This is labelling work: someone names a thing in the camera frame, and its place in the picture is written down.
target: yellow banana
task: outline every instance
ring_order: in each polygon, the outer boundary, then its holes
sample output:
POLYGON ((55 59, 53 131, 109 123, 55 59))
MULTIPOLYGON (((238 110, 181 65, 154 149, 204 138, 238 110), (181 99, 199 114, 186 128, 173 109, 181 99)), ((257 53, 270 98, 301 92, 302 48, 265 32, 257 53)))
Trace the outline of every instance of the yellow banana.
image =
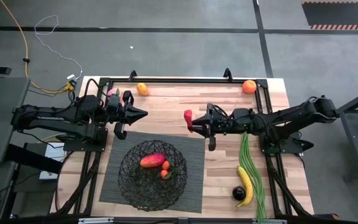
POLYGON ((239 208, 243 205, 248 205, 251 203, 252 196, 253 196, 254 192, 252 189, 251 180, 249 179, 249 176, 248 176, 246 170, 244 168, 242 168, 241 166, 237 166, 237 173, 239 174, 242 184, 244 184, 244 188, 246 189, 245 199, 242 202, 240 202, 240 204, 236 205, 236 207, 239 208))

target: gray placemat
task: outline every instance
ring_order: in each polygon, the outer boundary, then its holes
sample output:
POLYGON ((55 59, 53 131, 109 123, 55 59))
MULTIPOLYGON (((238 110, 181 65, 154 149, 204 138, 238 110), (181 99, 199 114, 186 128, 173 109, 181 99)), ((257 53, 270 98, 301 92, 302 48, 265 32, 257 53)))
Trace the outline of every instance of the gray placemat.
POLYGON ((172 144, 187 161, 187 184, 184 193, 178 201, 169 207, 170 210, 201 213, 203 206, 203 182, 205 140, 166 136, 159 134, 137 133, 129 131, 126 140, 114 138, 106 176, 100 194, 100 202, 120 203, 128 205, 128 201, 121 196, 118 188, 118 170, 122 158, 127 152, 144 141, 161 140, 172 144))

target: black wire basket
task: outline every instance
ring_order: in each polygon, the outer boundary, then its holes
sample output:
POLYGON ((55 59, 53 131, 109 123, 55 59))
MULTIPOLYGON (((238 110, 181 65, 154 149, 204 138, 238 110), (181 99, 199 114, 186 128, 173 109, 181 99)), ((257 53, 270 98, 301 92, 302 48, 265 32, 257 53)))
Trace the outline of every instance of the black wire basket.
POLYGON ((133 147, 122 159, 118 173, 121 195, 138 210, 158 211, 173 205, 185 190, 187 180, 186 159, 171 144, 154 140, 133 147), (170 178, 161 178, 162 166, 143 168, 140 160, 161 153, 172 165, 170 178))

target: gray floor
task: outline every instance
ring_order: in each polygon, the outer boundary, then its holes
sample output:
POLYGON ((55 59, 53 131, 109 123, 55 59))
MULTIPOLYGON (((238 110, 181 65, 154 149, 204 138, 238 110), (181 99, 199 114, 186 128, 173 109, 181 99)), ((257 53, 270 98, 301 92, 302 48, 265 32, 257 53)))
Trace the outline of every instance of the gray floor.
MULTIPOLYGON (((251 0, 6 0, 23 25, 57 14, 62 26, 256 28, 251 0)), ((266 29, 308 29, 299 0, 260 0, 266 29)), ((55 21, 45 21, 53 25, 55 21)), ((0 5, 0 25, 14 25, 0 5)), ((33 81, 49 89, 62 86, 78 67, 49 52, 26 32, 33 81)), ((266 77, 256 34, 55 33, 47 44, 75 58, 84 75, 177 75, 219 77, 229 67, 237 77, 266 77)), ((358 95, 358 35, 267 35, 273 75, 284 78, 291 105, 325 94, 337 107, 358 95)), ((0 32, 0 66, 12 77, 24 76, 24 44, 18 32, 0 32)), ((55 98, 29 93, 26 103, 65 106, 55 98)), ((40 138, 53 134, 35 130, 40 138)), ((315 143, 305 153, 306 174, 316 213, 337 213, 358 221, 358 181, 345 184, 354 172, 342 124, 315 124, 302 130, 315 143)), ((15 134, 15 144, 36 142, 15 134)))

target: small orange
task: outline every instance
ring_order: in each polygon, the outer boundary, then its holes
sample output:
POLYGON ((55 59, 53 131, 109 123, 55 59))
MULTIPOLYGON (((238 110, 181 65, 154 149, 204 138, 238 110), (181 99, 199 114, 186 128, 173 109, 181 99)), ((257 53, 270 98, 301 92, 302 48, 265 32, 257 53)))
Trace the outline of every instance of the small orange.
POLYGON ((247 94, 255 93, 256 83, 253 80, 247 80, 242 84, 242 91, 247 94))
POLYGON ((165 169, 165 170, 169 170, 169 167, 171 166, 171 164, 169 164, 169 161, 165 161, 163 164, 162 164, 162 168, 165 169))
POLYGON ((165 176, 168 174, 167 170, 161 170, 161 178, 165 178, 165 176))

